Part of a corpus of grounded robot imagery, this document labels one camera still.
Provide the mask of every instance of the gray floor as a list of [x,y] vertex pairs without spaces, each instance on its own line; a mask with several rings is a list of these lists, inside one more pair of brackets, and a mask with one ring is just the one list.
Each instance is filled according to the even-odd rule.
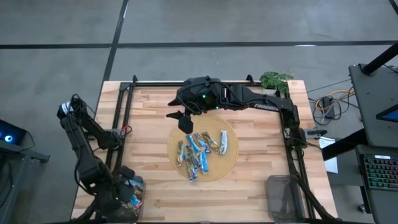
[[[0,44],[111,43],[121,3],[3,0]],[[397,24],[388,0],[131,0],[120,42],[396,40]],[[312,90],[347,79],[349,65],[366,63],[386,48],[119,49],[110,79],[130,80],[135,74],[140,80],[200,75],[231,80],[278,70],[292,72]],[[76,159],[55,113],[73,93],[96,106],[108,55],[109,49],[0,50],[0,119],[28,129],[35,149],[52,155],[48,164],[32,164],[13,223],[70,217]],[[350,87],[345,82],[309,97]],[[358,110],[350,108],[323,129],[328,137],[343,138],[361,128],[359,119]],[[356,210],[362,203],[357,187],[332,183],[332,191],[340,218],[372,222]]]

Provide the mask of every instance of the round wooden tray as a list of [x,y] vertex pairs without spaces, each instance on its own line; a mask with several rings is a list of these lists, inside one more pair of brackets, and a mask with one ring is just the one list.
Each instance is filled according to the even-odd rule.
[[[210,154],[206,155],[208,160],[208,168],[209,172],[205,175],[201,173],[201,170],[197,170],[198,180],[200,182],[209,182],[213,180],[217,180],[224,175],[226,175],[233,166],[235,165],[236,160],[238,159],[239,154],[239,144],[238,138],[236,137],[233,128],[227,121],[224,119],[215,116],[215,115],[201,115],[201,116],[192,116],[193,122],[193,133],[203,133],[207,131],[211,138],[220,145],[221,139],[221,130],[226,130],[228,133],[228,150],[224,155],[219,155],[214,151],[211,151]],[[178,142],[183,141],[184,147],[187,146],[188,140],[186,138],[186,134],[179,130],[178,126],[176,126],[171,132],[169,141],[167,143],[167,155],[170,159],[170,162],[173,164],[174,168],[184,177],[189,179],[187,163],[184,161],[180,167],[177,167],[177,151]]]

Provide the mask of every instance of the keyboard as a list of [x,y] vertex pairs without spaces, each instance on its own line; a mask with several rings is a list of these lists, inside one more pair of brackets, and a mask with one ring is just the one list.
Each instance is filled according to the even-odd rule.
[[398,159],[378,159],[364,155],[363,162],[370,189],[398,190]]

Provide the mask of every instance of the wooden table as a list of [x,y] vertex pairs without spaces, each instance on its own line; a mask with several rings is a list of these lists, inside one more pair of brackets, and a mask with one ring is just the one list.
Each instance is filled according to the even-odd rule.
[[[120,82],[104,82],[96,121],[111,128]],[[252,91],[261,92],[259,87]],[[289,81],[290,97],[298,107],[301,128],[313,128],[303,81]],[[239,157],[232,171],[213,182],[190,183],[167,157],[167,140],[177,120],[166,118],[179,107],[167,103],[177,87],[135,87],[123,165],[136,171],[147,184],[142,222],[273,222],[267,211],[264,182],[270,175],[289,174],[279,115],[275,112],[211,111],[227,120],[239,139]],[[320,150],[309,146],[305,165],[311,191],[330,214],[337,217]],[[104,159],[106,151],[96,151]],[[83,213],[93,197],[78,189],[72,217]]]

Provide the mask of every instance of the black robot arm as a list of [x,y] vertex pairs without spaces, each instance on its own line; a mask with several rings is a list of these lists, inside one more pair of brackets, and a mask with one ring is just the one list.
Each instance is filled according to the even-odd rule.
[[299,113],[297,107],[290,98],[279,98],[252,92],[248,87],[227,84],[217,78],[200,77],[190,78],[184,82],[183,87],[177,90],[176,97],[169,106],[182,105],[184,113],[167,114],[166,117],[178,119],[178,127],[185,133],[193,131],[193,123],[190,115],[200,115],[209,110],[223,108],[225,110],[244,110],[246,108],[257,108],[261,110],[276,111],[280,114],[282,130],[285,137],[286,147],[289,148],[287,162],[290,174],[297,178],[299,186],[303,189],[305,196],[314,205],[319,215],[326,220],[335,220],[319,203],[305,184],[293,163],[291,151],[302,149],[307,146],[303,129],[300,128]]
[[122,167],[121,171],[113,176],[108,166],[94,155],[84,129],[97,139],[102,149],[118,148],[122,143],[121,136],[116,131],[105,131],[101,128],[87,113],[86,103],[75,96],[69,102],[60,105],[57,117],[60,119],[62,128],[67,132],[72,149],[78,158],[76,168],[83,189],[95,196],[84,218],[91,217],[94,211],[107,215],[121,206],[121,200],[131,198],[133,190],[121,177],[132,179],[134,171]]

